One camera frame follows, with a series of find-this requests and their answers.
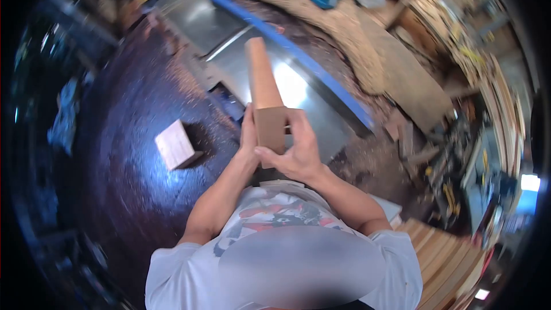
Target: metal table top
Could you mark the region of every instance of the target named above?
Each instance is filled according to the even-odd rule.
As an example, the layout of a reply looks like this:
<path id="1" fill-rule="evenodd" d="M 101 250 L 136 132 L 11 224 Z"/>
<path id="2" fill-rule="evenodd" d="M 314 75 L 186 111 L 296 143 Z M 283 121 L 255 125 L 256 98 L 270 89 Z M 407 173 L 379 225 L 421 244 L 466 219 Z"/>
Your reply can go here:
<path id="1" fill-rule="evenodd" d="M 201 52 L 203 61 L 221 71 L 223 85 L 242 104 L 250 102 L 245 42 L 263 34 L 210 0 L 159 0 L 157 7 L 183 38 Z M 300 67 L 282 46 L 263 37 L 283 103 L 286 107 L 306 111 L 318 139 L 320 158 L 323 163 L 330 162 L 354 131 L 339 115 L 335 103 L 329 104 L 322 97 L 320 92 L 324 87 L 316 85 L 317 77 Z M 214 86 L 206 81 L 203 84 L 206 90 Z M 286 145 L 292 145 L 290 136 Z"/>

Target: man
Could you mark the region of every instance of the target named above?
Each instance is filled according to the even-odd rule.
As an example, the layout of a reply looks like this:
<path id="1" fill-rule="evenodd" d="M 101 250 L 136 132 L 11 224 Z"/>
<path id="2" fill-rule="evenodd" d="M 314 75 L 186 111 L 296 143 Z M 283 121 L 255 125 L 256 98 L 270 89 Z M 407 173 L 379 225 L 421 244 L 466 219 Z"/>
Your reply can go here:
<path id="1" fill-rule="evenodd" d="M 386 271 L 381 284 L 360 299 L 364 308 L 408 310 L 417 306 L 423 282 L 408 234 L 392 231 L 371 196 L 342 181 L 320 162 L 316 136 L 302 110 L 288 109 L 287 116 L 293 147 L 279 156 L 257 146 L 252 108 L 247 107 L 238 152 L 195 203 L 178 244 L 158 249 L 151 257 L 145 285 L 148 310 L 266 309 L 222 296 L 218 261 L 240 238 L 292 225 L 348 231 L 379 248 Z M 260 187 L 243 190 L 260 161 L 297 182 L 263 182 Z"/>

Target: small wooden block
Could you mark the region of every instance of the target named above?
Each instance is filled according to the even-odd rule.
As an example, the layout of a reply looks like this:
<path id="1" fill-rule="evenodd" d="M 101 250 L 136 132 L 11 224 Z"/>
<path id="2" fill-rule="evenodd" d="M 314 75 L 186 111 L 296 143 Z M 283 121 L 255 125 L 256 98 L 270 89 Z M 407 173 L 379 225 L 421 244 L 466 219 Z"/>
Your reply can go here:
<path id="1" fill-rule="evenodd" d="M 174 121 L 167 129 L 155 137 L 155 143 L 165 161 L 166 168 L 174 170 L 184 168 L 203 155 L 201 151 L 195 151 L 187 137 L 180 120 Z"/>
<path id="2" fill-rule="evenodd" d="M 286 107 L 283 105 L 276 80 L 272 73 L 272 64 L 266 53 L 262 37 L 254 37 L 245 44 L 249 60 L 249 83 L 253 113 L 257 132 L 258 146 L 271 148 L 276 154 L 285 153 Z M 262 163 L 262 168 L 272 166 Z"/>
<path id="3" fill-rule="evenodd" d="M 403 161 L 413 155 L 413 123 L 407 121 L 398 127 L 399 155 Z"/>
<path id="4" fill-rule="evenodd" d="M 406 118 L 397 108 L 395 108 L 389 115 L 389 119 L 385 122 L 384 128 L 389 134 L 392 141 L 398 140 L 398 128 L 402 125 L 405 125 L 406 122 Z"/>

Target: saw dust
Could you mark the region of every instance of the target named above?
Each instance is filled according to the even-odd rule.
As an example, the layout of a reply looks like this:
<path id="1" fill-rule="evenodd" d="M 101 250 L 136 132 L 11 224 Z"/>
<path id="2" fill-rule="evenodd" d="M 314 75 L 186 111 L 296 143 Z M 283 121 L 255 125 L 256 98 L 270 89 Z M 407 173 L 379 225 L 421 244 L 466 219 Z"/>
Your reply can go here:
<path id="1" fill-rule="evenodd" d="M 370 94 L 384 93 L 381 60 L 362 31 L 354 0 L 340 0 L 332 10 L 323 10 L 310 0 L 262 1 L 279 6 L 329 34 L 350 59 L 362 89 Z"/>

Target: left hand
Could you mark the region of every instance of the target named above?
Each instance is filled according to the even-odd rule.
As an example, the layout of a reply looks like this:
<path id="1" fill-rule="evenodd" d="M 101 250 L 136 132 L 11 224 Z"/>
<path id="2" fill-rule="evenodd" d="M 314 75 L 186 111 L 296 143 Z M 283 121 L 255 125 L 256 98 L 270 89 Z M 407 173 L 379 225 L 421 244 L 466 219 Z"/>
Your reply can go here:
<path id="1" fill-rule="evenodd" d="M 245 109 L 245 114 L 243 115 L 243 123 L 241 124 L 241 143 L 239 146 L 239 152 L 243 155 L 246 155 L 248 158 L 251 158 L 257 164 L 259 158 L 255 155 L 255 147 L 257 145 L 256 139 L 256 127 L 255 122 L 252 118 L 253 111 L 252 103 L 247 105 Z"/>

